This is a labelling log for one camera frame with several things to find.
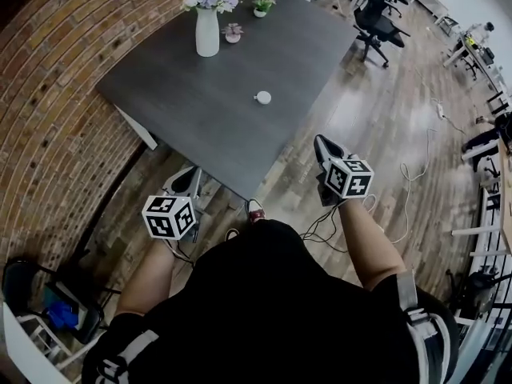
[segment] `black and white cube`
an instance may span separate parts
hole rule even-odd
[[[368,195],[374,172],[366,161],[358,159],[331,160],[326,185],[340,198],[364,198]]]
[[[156,239],[179,240],[196,223],[192,199],[186,196],[149,196],[142,216]]]

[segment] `red shoe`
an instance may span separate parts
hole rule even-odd
[[[254,224],[260,219],[265,219],[265,210],[260,202],[256,199],[249,199],[246,203],[247,216],[250,223]]]

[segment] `white wall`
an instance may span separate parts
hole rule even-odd
[[[512,86],[512,19],[508,7],[501,0],[439,0],[450,11],[462,28],[473,23],[492,22],[495,30],[491,33],[489,47],[494,52],[498,65],[503,66],[502,75]]]

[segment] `blue cloth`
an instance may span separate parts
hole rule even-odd
[[[75,327],[78,324],[78,314],[73,313],[71,306],[63,301],[51,303],[48,308],[48,318],[58,329]]]

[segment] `brick wall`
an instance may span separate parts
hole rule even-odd
[[[140,144],[95,90],[182,0],[0,0],[0,265],[55,268]]]

